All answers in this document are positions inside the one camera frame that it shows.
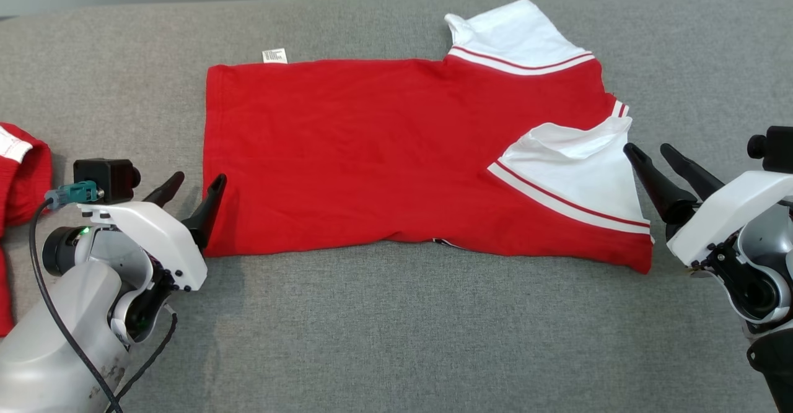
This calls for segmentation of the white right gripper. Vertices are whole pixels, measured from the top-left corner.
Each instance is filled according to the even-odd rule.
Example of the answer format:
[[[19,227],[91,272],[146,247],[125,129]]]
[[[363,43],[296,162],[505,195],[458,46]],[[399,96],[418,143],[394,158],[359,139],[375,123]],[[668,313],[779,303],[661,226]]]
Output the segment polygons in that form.
[[[626,143],[623,153],[662,221],[677,228],[667,247],[688,269],[716,269],[720,243],[735,237],[740,263],[791,271],[791,190],[789,173],[748,171],[728,184],[669,143],[660,153],[698,198],[661,173],[642,149]]]

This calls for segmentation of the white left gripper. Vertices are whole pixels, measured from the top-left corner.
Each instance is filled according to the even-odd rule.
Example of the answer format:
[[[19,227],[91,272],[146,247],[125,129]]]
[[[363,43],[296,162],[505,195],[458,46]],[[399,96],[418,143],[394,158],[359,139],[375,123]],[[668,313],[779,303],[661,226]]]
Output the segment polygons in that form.
[[[185,174],[175,172],[144,198],[114,205],[80,204],[91,213],[95,224],[88,245],[79,247],[89,261],[110,266],[141,288],[144,277],[151,277],[151,258],[170,270],[180,289],[198,291],[208,269],[200,250],[209,241],[220,210],[227,175],[218,174],[206,188],[206,195],[190,217],[182,222],[164,210],[184,182]]]

